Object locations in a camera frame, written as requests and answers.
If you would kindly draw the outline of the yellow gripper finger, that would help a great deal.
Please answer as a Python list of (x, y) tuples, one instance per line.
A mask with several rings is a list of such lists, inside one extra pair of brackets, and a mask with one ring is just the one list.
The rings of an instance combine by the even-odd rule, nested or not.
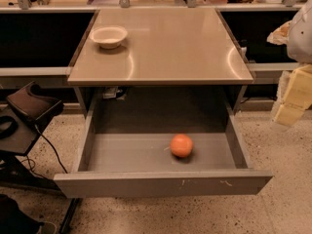
[(272, 107), (274, 127), (292, 127), (312, 105), (312, 65), (283, 71)]
[(289, 42), (290, 21), (285, 22), (267, 37), (267, 42), (274, 45), (287, 45)]

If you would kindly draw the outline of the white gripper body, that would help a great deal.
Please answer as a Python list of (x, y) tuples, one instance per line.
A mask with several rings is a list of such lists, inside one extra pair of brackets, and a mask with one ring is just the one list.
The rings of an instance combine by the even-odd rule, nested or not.
[(308, 0), (292, 18), (287, 52), (297, 62), (312, 63), (312, 0)]

